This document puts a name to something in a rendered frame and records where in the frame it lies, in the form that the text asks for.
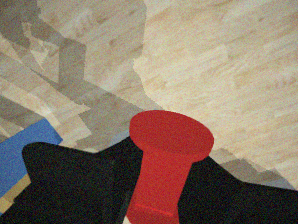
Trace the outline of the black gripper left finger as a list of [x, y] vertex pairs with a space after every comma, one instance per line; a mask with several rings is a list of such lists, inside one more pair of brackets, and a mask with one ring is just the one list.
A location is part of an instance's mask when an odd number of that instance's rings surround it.
[[41, 180], [100, 196], [102, 224], [123, 224], [140, 175], [143, 152], [128, 136], [101, 152], [46, 142], [22, 148], [30, 180]]

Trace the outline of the blue rectangular frame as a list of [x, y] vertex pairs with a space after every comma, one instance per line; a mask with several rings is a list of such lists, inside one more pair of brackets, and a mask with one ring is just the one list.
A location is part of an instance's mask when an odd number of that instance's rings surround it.
[[26, 144], [46, 142], [58, 145], [62, 141], [62, 137], [43, 118], [0, 143], [0, 198], [28, 174], [22, 158], [22, 148]]

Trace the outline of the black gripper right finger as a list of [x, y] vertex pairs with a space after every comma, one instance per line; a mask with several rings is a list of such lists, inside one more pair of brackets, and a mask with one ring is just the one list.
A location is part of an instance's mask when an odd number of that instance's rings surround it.
[[192, 162], [177, 207], [179, 224], [231, 224], [245, 210], [298, 218], [298, 190], [243, 182], [208, 155]]

